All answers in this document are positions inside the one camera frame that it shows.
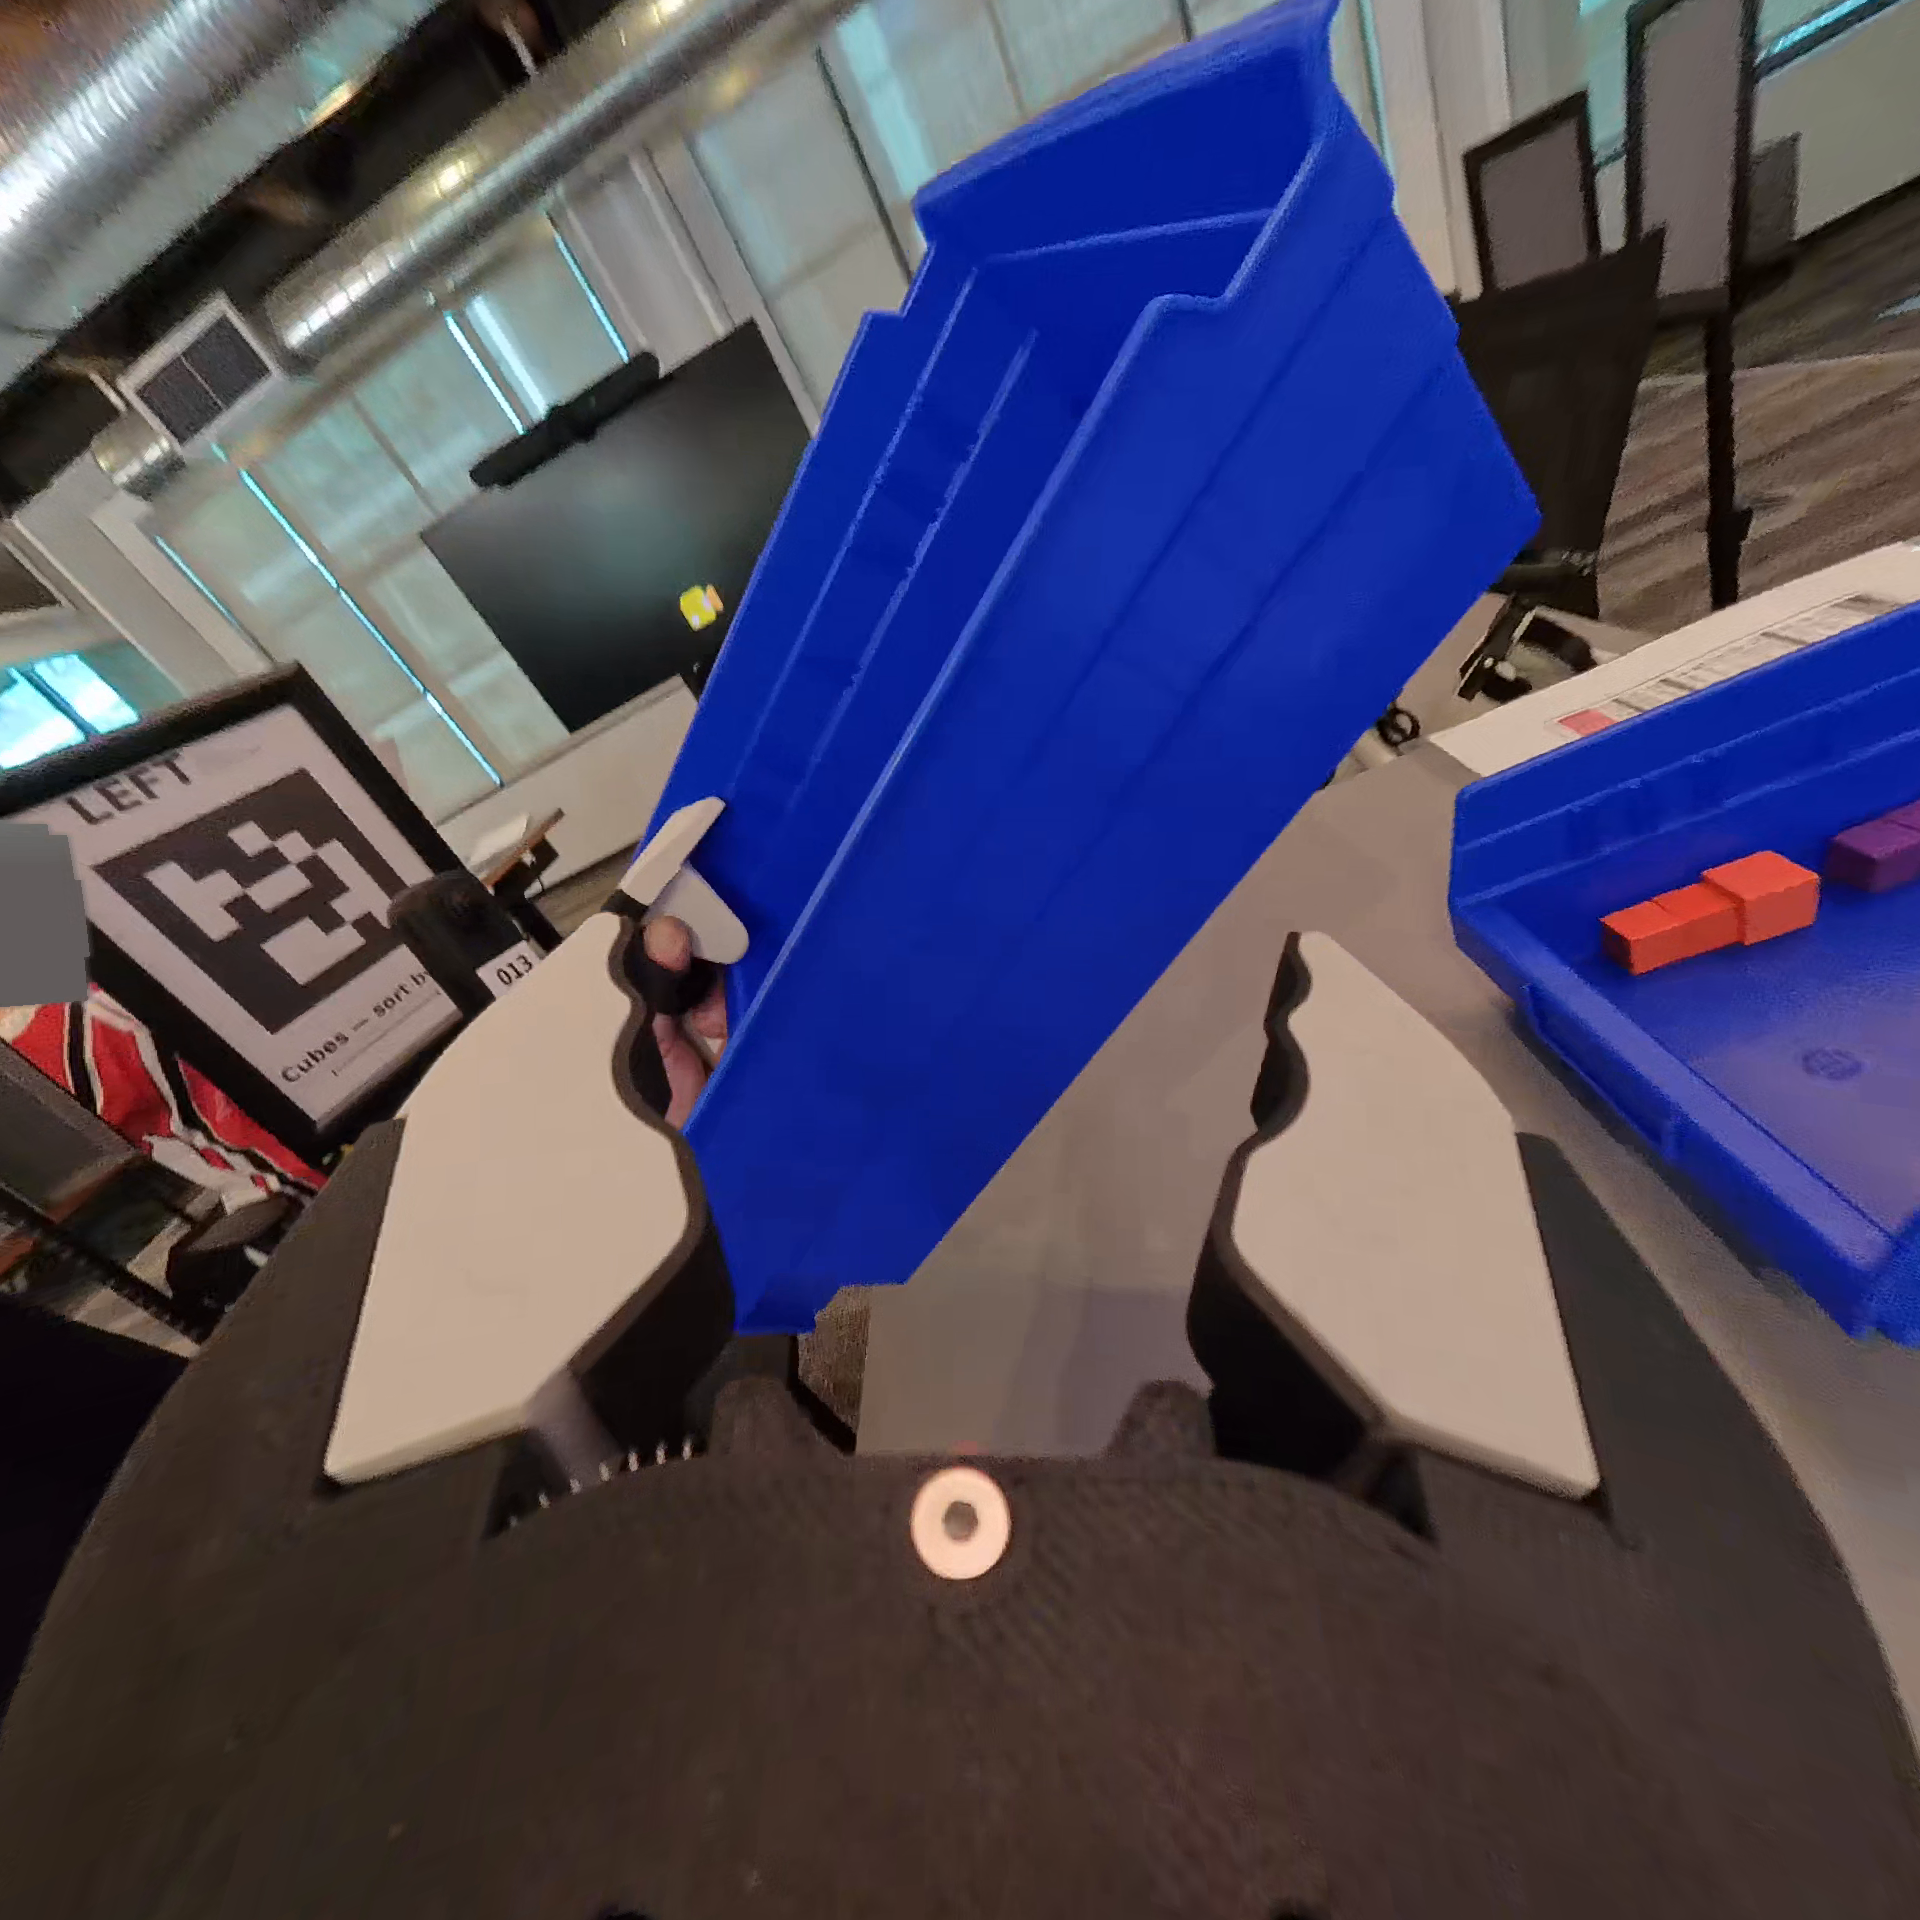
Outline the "black video bar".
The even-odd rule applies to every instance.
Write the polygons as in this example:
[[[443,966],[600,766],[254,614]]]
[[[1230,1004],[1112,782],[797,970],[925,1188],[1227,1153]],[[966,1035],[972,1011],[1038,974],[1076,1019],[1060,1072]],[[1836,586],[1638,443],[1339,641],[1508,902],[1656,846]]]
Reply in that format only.
[[[635,354],[589,388],[558,402],[543,418],[472,465],[468,468],[471,484],[483,492],[516,484],[563,454],[589,443],[610,422],[651,393],[659,382],[659,360],[651,352]]]

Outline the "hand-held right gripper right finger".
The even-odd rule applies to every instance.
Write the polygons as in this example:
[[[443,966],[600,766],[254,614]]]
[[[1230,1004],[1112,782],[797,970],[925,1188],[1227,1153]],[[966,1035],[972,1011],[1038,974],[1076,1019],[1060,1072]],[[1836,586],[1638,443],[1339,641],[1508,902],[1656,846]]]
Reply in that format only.
[[[1261,1035],[1183,1319],[1215,1452],[1357,1489],[1426,1454],[1596,1498],[1501,1098],[1322,931],[1287,935]]]

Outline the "person's left hand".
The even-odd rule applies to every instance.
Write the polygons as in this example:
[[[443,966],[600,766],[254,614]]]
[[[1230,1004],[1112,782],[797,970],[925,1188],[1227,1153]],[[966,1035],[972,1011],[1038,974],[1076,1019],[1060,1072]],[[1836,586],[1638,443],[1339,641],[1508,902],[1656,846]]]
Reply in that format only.
[[[651,1034],[664,1082],[663,1118],[682,1130],[728,1042],[726,983],[723,970],[694,952],[684,922],[648,919],[640,937],[654,1000]]]

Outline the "blue plastic bin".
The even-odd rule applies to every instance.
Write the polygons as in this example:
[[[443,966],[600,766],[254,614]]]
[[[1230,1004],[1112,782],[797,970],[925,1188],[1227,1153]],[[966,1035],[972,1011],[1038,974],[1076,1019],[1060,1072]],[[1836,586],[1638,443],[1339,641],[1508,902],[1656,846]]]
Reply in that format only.
[[[847,351],[655,815],[726,804],[742,1335],[911,1279],[1540,527],[1332,11],[931,182]]]
[[[1460,790],[1456,945],[1664,1174],[1846,1335],[1915,1347],[1915,882],[1821,878],[1915,801],[1915,609]],[[1810,929],[1630,976],[1599,919],[1774,851]]]

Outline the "silver round duct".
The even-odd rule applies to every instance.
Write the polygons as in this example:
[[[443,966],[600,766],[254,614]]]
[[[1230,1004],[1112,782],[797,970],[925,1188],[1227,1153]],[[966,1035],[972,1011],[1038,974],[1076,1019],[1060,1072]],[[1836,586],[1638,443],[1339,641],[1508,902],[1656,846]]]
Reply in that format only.
[[[314,369],[628,134],[725,105],[850,4],[619,4],[260,306]],[[319,126],[316,63],[372,64],[424,4],[20,4],[4,11],[4,387]]]

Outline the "white paper sheet red label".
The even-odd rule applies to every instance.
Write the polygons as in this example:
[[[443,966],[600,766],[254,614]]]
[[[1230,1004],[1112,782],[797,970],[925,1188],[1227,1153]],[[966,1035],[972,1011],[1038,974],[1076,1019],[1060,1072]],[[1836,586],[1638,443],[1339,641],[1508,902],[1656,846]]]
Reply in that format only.
[[[1678,649],[1676,641],[1654,641],[1643,652],[1656,662],[1636,680],[1621,680],[1608,664],[1560,689],[1548,689],[1540,696],[1546,708],[1533,708],[1527,696],[1439,734],[1435,746],[1474,778],[1492,778],[1908,609],[1915,609],[1908,598],[1846,593],[1714,644],[1691,641]]]

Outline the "black office chair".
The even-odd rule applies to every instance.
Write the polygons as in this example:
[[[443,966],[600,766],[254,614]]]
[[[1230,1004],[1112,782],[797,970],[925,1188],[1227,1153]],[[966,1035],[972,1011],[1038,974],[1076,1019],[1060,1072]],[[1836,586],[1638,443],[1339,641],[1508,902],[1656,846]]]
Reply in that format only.
[[[1664,230],[1567,272],[1454,299],[1460,354],[1533,494],[1540,523],[1498,576],[1492,626],[1456,692],[1528,692],[1508,659],[1540,618],[1599,615],[1599,547],[1660,312]]]

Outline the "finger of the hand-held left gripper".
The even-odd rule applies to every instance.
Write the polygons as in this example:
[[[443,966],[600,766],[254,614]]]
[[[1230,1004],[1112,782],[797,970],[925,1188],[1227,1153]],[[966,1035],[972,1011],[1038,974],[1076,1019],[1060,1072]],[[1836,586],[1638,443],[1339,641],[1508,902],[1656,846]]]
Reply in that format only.
[[[616,882],[616,913],[676,922],[709,918],[716,895],[691,866],[691,860],[726,810],[725,801],[694,801],[676,808],[640,846]]]

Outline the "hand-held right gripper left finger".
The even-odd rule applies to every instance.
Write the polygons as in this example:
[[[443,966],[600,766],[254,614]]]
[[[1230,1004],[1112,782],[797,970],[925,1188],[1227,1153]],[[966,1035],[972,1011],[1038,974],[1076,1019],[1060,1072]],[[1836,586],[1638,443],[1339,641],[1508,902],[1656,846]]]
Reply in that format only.
[[[664,1121],[640,960],[634,918],[589,918],[404,1104],[331,1481],[493,1441],[594,1481],[684,1435],[735,1296],[702,1174]]]

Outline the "purple wooden cube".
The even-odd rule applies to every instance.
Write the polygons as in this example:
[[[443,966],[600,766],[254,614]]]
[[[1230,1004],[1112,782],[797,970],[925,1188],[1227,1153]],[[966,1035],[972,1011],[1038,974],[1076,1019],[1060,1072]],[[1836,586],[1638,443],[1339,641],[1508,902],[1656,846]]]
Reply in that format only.
[[[1918,882],[1918,801],[1850,826],[1829,842],[1821,878],[1860,895],[1888,895]]]

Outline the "black wall screen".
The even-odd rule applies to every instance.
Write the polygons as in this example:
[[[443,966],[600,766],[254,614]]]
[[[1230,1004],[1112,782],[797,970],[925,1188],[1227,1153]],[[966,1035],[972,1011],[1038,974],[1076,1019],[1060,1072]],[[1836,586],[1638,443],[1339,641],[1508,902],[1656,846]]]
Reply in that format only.
[[[805,416],[756,323],[694,352],[589,443],[471,496],[420,543],[566,732],[717,659],[800,460]],[[692,632],[686,588],[726,611]]]

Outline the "person's red striped shirt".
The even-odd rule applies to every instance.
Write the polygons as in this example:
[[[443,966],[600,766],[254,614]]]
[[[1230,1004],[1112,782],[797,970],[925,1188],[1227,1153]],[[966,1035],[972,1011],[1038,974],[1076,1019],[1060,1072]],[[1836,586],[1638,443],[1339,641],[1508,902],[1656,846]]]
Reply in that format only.
[[[307,1203],[326,1183],[99,988],[79,1001],[7,1006],[3,1040],[158,1167],[215,1193],[227,1212],[267,1196]]]

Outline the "ceiling air vent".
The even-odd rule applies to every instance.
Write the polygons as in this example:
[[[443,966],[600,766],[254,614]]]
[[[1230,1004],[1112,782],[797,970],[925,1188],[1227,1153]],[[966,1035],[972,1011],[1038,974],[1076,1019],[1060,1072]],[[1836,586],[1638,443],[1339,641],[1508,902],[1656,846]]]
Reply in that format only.
[[[199,448],[230,422],[290,387],[266,334],[228,295],[204,302],[117,377],[127,409],[180,448]]]

